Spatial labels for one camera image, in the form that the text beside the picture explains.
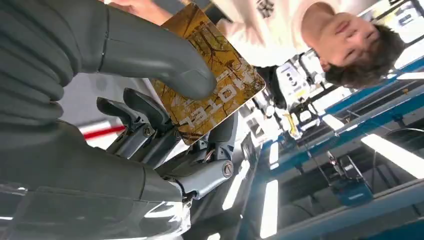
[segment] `white t-shirt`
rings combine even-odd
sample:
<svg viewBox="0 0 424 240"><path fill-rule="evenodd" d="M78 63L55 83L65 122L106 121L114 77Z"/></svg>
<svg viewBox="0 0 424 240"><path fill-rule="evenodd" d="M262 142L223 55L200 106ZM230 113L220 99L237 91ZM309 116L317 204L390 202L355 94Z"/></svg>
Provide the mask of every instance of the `white t-shirt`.
<svg viewBox="0 0 424 240"><path fill-rule="evenodd" d="M257 67L282 65L308 47L301 24L307 9L318 2L337 13L341 0L212 0L233 23L221 19L217 27L234 48Z"/></svg>

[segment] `robotic hand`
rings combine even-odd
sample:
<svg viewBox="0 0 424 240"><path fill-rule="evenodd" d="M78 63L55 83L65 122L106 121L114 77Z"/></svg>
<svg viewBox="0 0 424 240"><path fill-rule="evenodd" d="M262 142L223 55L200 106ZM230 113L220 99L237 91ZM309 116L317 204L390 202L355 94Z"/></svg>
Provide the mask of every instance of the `robotic hand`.
<svg viewBox="0 0 424 240"><path fill-rule="evenodd" d="M6 219L0 238L150 238L183 229L183 196L201 198L222 182L199 177L216 174L210 169L219 164L220 173L228 170L231 141L223 140L230 138L211 132L206 151L162 165L171 150L163 149L178 137L153 103L137 104L147 98L128 90L126 104L98 101L127 125L107 151L88 146L75 126L59 121L56 101L80 72L158 78L185 97L205 98L216 81L196 50L97 0L2 0L0 10L0 216ZM141 124L127 108L153 120Z"/></svg>

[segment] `red stripe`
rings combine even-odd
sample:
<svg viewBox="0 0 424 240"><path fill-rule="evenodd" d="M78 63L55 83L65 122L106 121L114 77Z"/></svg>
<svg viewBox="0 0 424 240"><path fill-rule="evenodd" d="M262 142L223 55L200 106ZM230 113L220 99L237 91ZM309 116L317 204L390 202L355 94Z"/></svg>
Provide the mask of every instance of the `red stripe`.
<svg viewBox="0 0 424 240"><path fill-rule="evenodd" d="M119 133L125 130L125 126L114 126L111 128L106 128L98 131L87 132L84 134L85 140L101 137L108 134Z"/></svg>

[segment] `person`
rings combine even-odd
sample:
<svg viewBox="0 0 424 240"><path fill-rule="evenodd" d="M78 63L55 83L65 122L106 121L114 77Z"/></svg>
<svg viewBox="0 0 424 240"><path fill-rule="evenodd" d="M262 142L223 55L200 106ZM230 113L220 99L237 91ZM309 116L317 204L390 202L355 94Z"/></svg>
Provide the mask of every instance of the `person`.
<svg viewBox="0 0 424 240"><path fill-rule="evenodd" d="M133 5L142 0L113 0ZM212 0L218 29L253 66L279 66L313 48L328 82L377 85L405 48L399 34L347 12L341 0Z"/></svg>
<svg viewBox="0 0 424 240"><path fill-rule="evenodd" d="M153 0L100 0L111 7L136 15L156 25L162 25L173 15Z"/></svg>

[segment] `gold card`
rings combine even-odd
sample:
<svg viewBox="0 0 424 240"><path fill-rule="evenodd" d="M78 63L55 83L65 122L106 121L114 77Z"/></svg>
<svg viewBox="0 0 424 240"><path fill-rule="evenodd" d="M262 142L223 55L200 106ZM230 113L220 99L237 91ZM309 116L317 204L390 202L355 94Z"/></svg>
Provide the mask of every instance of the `gold card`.
<svg viewBox="0 0 424 240"><path fill-rule="evenodd" d="M185 144L191 145L264 89L265 82L194 3L162 27L187 39L217 81L213 94L197 101L178 95L159 80L152 81L172 122L180 125L178 130Z"/></svg>

